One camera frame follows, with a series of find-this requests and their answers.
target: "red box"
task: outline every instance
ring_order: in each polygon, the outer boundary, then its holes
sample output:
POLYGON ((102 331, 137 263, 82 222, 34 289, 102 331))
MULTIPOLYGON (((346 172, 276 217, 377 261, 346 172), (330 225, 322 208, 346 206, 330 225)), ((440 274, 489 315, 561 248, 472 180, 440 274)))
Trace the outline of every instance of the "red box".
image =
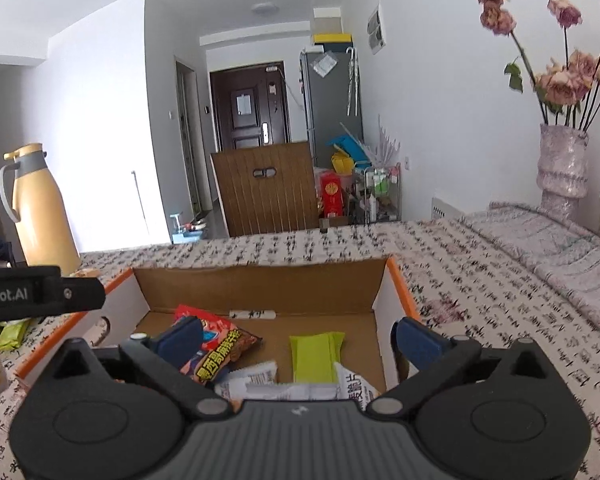
POLYGON ((322 203, 324 204, 324 217, 343 216, 340 177, 333 171, 321 174, 320 190, 322 191, 322 203))

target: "thermos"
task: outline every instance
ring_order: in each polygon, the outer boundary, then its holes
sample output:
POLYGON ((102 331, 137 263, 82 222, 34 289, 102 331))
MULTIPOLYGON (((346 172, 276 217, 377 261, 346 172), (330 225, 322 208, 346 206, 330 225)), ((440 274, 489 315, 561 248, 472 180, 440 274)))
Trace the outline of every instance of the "thermos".
POLYGON ((80 256, 66 218, 58 184, 45 162, 42 144, 27 144, 4 160, 13 159, 0 169, 0 198, 7 215, 16 224, 27 264, 59 266, 63 276, 76 271, 80 256), (8 171, 15 172, 13 204, 4 185, 8 171))

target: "pink glass vase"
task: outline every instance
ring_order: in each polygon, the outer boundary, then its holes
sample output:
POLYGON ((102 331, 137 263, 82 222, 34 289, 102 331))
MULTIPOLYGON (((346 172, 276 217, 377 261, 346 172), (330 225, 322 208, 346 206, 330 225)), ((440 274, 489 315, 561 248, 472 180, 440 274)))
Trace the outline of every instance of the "pink glass vase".
POLYGON ((536 182, 542 189, 541 207, 573 222, 578 202, 586 197, 589 136, 568 126, 540 126, 540 160, 536 182))

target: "gray refrigerator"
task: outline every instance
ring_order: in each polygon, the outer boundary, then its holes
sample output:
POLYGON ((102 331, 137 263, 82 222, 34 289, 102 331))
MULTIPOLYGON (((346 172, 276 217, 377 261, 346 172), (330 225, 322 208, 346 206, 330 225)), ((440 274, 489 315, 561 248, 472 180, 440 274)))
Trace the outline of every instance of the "gray refrigerator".
POLYGON ((331 155, 334 149, 327 146, 327 142, 345 134, 340 123, 344 124, 354 137, 364 140, 360 93, 356 116, 355 88, 351 93, 351 114, 347 115, 350 55, 340 52, 331 54, 337 58, 338 63, 324 78, 312 68, 312 63, 322 54, 303 52, 300 55, 306 128, 314 166, 317 168, 333 167, 331 155))

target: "brown front door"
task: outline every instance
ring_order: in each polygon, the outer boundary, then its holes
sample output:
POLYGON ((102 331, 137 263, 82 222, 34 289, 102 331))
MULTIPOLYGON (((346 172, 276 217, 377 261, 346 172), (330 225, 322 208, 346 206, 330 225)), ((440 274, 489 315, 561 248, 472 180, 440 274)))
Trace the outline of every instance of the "brown front door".
POLYGON ((288 139, 281 62, 211 73, 222 150, 283 144, 288 139))

